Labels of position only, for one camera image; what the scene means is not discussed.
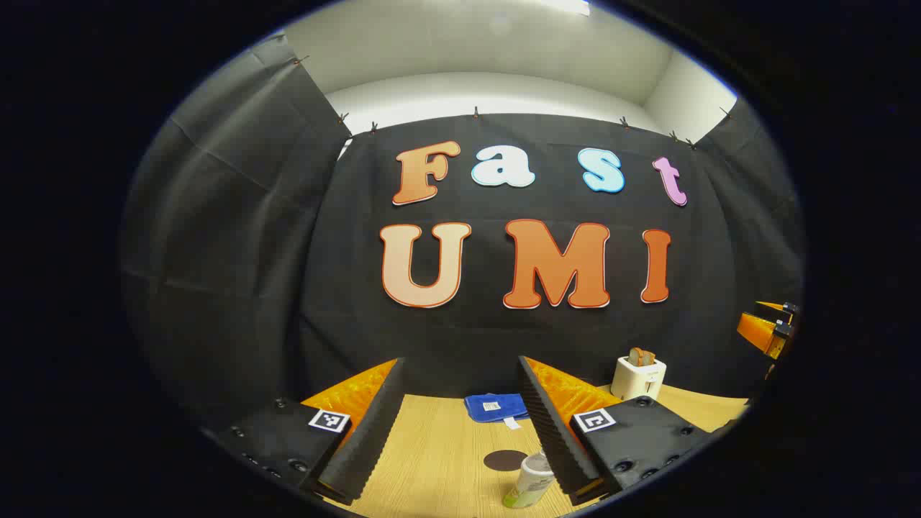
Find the black fabric curtain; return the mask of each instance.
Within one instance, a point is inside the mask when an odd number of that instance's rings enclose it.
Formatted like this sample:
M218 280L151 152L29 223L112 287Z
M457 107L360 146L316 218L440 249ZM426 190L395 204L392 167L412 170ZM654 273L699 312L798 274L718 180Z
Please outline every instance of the black fabric curtain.
M736 333L755 300L800 302L802 245L795 191L783 159L743 101L696 149L670 137L602 121L537 114L433 119L357 135L336 163L318 216L301 291L300 351L310 391L394 357L406 357L411 393L460 397L514 392L515 358L527 355L596 384L609 383L630 347L668 365L665 383L724 396L747 396L770 364ZM403 151L444 141L460 145L433 198L395 206ZM535 181L486 187L471 177L485 147L524 150ZM606 149L621 161L625 186L593 192L577 153ZM666 195L652 162L679 170L685 206ZM579 223L608 227L605 283L611 303L577 310L546 297L512 311L512 219L544 221L560 250ZM381 282L381 228L412 224L413 281L434 282L432 228L465 222L457 295L433 309L402 306ZM639 299L647 275L644 230L666 230L669 298ZM537 291L542 294L540 284Z
M490 114L357 135L337 161L348 131L295 59L281 34L205 81L157 134L127 204L129 317L154 372L203 424L222 428L396 357L414 394L516 391L522 354L608 383L630 347L655 352L670 385L727 396L760 386L770 359L736 323L755 300L800 302L803 238L782 157L743 101L696 149L602 121ZM437 195L395 206L396 156L444 141L460 154L444 180L429 178ZM527 153L535 181L476 183L476 153L491 146ZM586 186L587 147L620 159L623 190ZM660 157L679 170L685 206L666 195ZM515 262L505 225L518 218L545 222L561 249L579 223L606 226L611 303L504 307ZM442 222L472 227L460 289L434 309L402 306L382 287L380 230L422 229L412 275L427 285ZM644 304L651 229L671 236L670 296Z
M295 59L277 35L200 85L146 152L124 215L133 328L165 388L216 429L308 384L289 324L348 131Z

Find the blue letter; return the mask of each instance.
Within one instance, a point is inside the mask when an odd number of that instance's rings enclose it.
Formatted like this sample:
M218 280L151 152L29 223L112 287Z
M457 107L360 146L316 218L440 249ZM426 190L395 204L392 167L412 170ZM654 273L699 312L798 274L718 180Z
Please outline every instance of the blue letter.
M498 154L501 159L489 160ZM534 182L534 173L528 171L528 154L517 147L490 146L477 153L476 159L486 160L476 164L470 173L480 185L508 183L512 187L527 187Z
M582 175L585 185L596 193L617 193L624 188L621 160L611 151L588 147L578 152L578 163L587 171Z

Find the pink letter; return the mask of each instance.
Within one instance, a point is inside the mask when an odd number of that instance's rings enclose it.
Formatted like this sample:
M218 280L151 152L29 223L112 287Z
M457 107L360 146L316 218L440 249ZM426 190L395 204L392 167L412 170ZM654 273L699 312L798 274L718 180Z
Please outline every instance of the pink letter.
M678 170L669 164L665 157L652 162L652 167L662 175L662 183L665 185L665 192L671 198L671 202L677 206L684 206L688 203L688 197L678 190L678 182L675 180L679 176Z

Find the white wall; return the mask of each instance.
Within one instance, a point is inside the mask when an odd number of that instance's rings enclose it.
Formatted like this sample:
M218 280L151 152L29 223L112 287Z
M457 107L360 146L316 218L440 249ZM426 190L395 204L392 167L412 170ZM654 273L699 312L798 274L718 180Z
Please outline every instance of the white wall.
M646 101L647 113L665 134L697 142L736 104L736 94L684 54L671 54L665 73Z
M326 96L337 113L348 112L352 134L437 117L480 113L546 113L619 123L663 133L642 107L550 79L480 72L397 77L345 88Z

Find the orange letter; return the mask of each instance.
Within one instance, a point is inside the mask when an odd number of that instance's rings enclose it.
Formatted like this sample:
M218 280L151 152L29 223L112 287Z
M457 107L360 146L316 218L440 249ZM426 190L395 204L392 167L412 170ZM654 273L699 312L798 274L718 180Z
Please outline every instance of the orange letter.
M413 241L422 235L415 225L389 225L380 230L384 240L384 264L381 278L384 291L404 306L436 308L454 298L461 285L461 254L463 240L470 235L466 223L441 223L432 229L432 235L441 241L438 256L438 279L431 286L413 282L410 269L413 265Z
M639 299L646 304L662 302L669 297L669 287L665 286L665 264L668 259L671 236L663 230L643 232L643 241L649 251L649 265L646 271L646 287Z
M576 288L569 295L574 308L603 308L611 301L604 290L604 244L611 233L598 223L582 223L560 253L543 221L515 219L506 224L515 239L515 279L512 290L502 299L512 310L531 310L541 305L534 291L534 274L541 280L551 306L559 306L573 277Z
M397 161L402 164L402 171L400 192L393 196L393 204L421 202L437 194L438 188L428 184L428 175L431 174L438 181L443 180L448 174L448 159L442 155L457 157L460 153L461 146L449 140L441 144L403 151L397 155ZM427 161L431 155L435 156L431 161Z

